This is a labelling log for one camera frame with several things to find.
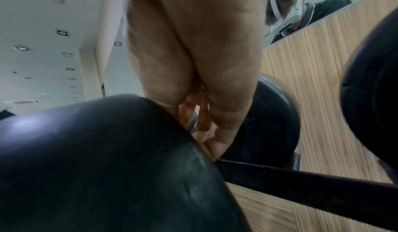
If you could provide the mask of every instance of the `air conditioning vent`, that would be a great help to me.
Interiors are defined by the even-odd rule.
[[[23,99],[23,100],[9,100],[5,101],[7,104],[37,104],[39,103],[36,99]]]

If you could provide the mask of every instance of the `hair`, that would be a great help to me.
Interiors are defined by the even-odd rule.
[[[296,3],[297,0],[276,0],[278,10],[282,16],[282,18],[286,18],[291,7]],[[277,22],[277,18],[275,17],[274,11],[272,10],[271,0],[267,2],[267,10],[265,17],[265,25],[270,26]]]

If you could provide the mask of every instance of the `white ceiling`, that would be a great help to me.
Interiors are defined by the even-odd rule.
[[[79,49],[95,46],[100,1],[0,0],[0,100],[38,99],[44,109],[85,100]],[[31,50],[18,51],[16,45]]]
[[[141,84],[131,68],[129,58],[127,56],[126,45],[123,41],[123,22],[120,22],[115,42],[122,43],[119,46],[113,46],[110,59],[115,62],[108,62],[105,74],[105,91],[107,96],[120,93],[130,93],[143,96]]]

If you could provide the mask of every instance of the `human hand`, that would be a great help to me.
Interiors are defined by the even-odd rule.
[[[265,0],[124,0],[131,65],[145,97],[188,127],[212,160],[232,144],[261,64]]]

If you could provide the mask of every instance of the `wooden panel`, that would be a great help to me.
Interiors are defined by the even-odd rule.
[[[398,0],[363,0],[263,51],[261,71],[290,87],[301,108],[297,152],[301,154],[302,171],[390,182],[377,158],[360,144],[344,121],[339,89],[350,56],[397,5]],[[254,231],[295,231],[286,201],[231,189]],[[383,231],[303,205],[292,203],[292,207],[300,232]]]

